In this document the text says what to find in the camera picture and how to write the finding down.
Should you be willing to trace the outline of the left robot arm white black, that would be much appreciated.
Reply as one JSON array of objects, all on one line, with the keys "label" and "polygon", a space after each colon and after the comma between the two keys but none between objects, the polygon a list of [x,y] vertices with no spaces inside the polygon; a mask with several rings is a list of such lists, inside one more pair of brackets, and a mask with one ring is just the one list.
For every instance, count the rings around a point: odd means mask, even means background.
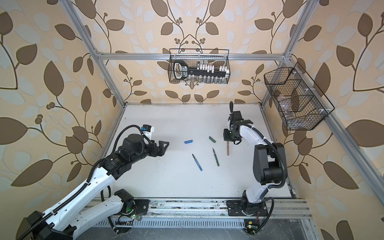
[{"label": "left robot arm white black", "polygon": [[169,142],[150,140],[145,134],[130,134],[114,152],[98,160],[88,178],[57,204],[44,212],[35,211],[24,224],[29,228],[17,234],[18,240],[75,240],[98,222],[115,215],[130,205],[133,196],[121,189],[102,203],[84,207],[105,188],[119,179],[132,165],[146,157],[162,157]]}]

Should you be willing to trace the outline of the blue pen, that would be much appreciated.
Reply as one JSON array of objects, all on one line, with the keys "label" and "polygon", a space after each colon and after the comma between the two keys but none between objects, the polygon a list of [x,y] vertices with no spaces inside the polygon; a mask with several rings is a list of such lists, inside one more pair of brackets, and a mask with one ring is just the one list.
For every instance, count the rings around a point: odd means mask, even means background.
[{"label": "blue pen", "polygon": [[194,159],[195,163],[197,164],[198,168],[200,169],[200,171],[203,171],[203,169],[202,169],[202,167],[201,167],[199,161],[198,161],[197,158],[195,157],[195,155],[192,154],[192,156],[193,156],[193,159]]}]

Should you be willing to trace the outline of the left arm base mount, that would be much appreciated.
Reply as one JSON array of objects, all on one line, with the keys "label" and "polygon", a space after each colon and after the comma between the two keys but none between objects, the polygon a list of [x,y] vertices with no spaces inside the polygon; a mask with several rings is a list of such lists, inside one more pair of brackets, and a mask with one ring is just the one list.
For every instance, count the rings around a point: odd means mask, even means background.
[{"label": "left arm base mount", "polygon": [[117,214],[108,217],[110,227],[116,234],[127,233],[134,226],[134,223],[141,220],[141,217],[148,212],[149,200],[136,199],[123,204],[123,208]]}]

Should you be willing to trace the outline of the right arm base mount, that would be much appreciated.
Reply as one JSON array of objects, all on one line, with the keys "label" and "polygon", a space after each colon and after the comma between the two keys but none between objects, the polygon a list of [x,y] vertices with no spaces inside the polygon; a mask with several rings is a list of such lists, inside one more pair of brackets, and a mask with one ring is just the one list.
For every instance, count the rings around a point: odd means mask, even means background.
[{"label": "right arm base mount", "polygon": [[257,235],[271,216],[266,202],[251,204],[245,198],[241,198],[240,200],[226,201],[226,206],[230,217],[251,218],[251,220],[244,221],[245,227],[243,228],[243,231],[251,236]]}]

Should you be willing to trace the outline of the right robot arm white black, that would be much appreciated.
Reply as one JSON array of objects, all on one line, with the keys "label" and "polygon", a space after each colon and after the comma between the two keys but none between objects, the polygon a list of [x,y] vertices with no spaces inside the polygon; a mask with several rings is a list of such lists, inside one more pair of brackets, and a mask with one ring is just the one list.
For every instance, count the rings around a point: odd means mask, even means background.
[{"label": "right robot arm white black", "polygon": [[245,120],[240,111],[230,111],[228,128],[224,129],[224,140],[239,145],[246,140],[253,147],[253,173],[256,183],[243,192],[242,211],[251,215],[265,202],[271,189],[282,188],[287,181],[288,167],[285,148],[281,143],[269,141],[253,122]]}]

